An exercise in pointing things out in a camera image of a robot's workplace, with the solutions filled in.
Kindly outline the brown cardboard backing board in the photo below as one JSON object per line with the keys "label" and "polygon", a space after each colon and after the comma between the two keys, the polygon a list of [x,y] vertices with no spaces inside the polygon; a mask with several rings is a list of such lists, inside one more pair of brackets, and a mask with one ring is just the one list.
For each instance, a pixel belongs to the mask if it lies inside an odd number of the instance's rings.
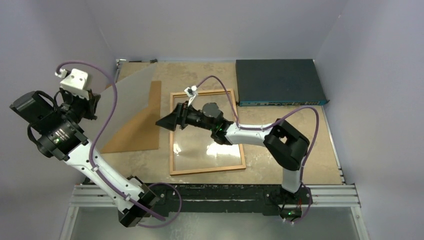
{"label": "brown cardboard backing board", "polygon": [[103,154],[159,149],[162,82],[152,81],[148,106],[132,117],[101,149]]}

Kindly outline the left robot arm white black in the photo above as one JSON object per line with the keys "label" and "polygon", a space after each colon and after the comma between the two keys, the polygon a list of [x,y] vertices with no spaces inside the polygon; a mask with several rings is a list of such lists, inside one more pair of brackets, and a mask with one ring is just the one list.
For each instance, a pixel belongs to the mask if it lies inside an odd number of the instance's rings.
{"label": "left robot arm white black", "polygon": [[83,98],[64,89],[57,93],[62,96],[61,105],[56,97],[36,90],[9,106],[28,122],[28,139],[38,151],[80,171],[101,188],[117,207],[123,226],[134,227],[148,215],[164,221],[163,216],[153,211],[158,196],[137,177],[128,179],[113,169],[79,126],[82,119],[97,119],[95,111],[100,95],[89,91],[88,98]]}

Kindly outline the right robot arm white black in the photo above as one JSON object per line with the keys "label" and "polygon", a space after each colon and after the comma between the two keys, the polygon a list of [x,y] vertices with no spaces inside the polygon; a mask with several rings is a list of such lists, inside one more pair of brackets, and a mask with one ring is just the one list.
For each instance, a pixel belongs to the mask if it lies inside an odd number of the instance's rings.
{"label": "right robot arm white black", "polygon": [[187,126],[209,130],[210,137],[219,145],[253,145],[265,147],[282,167],[283,180],[280,196],[288,204],[300,198],[303,168],[316,138],[309,140],[285,117],[265,125],[239,124],[224,118],[215,102],[208,102],[201,110],[187,101],[179,102],[173,111],[160,118],[157,126],[174,132]]}

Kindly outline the plant photo print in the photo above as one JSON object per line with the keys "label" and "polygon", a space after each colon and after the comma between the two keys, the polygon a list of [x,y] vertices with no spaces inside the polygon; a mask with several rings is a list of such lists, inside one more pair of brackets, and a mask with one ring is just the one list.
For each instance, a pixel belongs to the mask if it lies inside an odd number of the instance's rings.
{"label": "plant photo print", "polygon": [[[97,150],[100,151],[124,124],[148,106],[150,86],[156,67],[156,63],[146,65],[118,80],[116,83],[117,104],[110,121],[95,144]],[[98,136],[114,106],[114,92],[111,86],[100,95],[101,98],[95,113],[97,119],[88,120],[84,118],[79,123],[79,126],[84,130],[84,135],[92,141]]]}

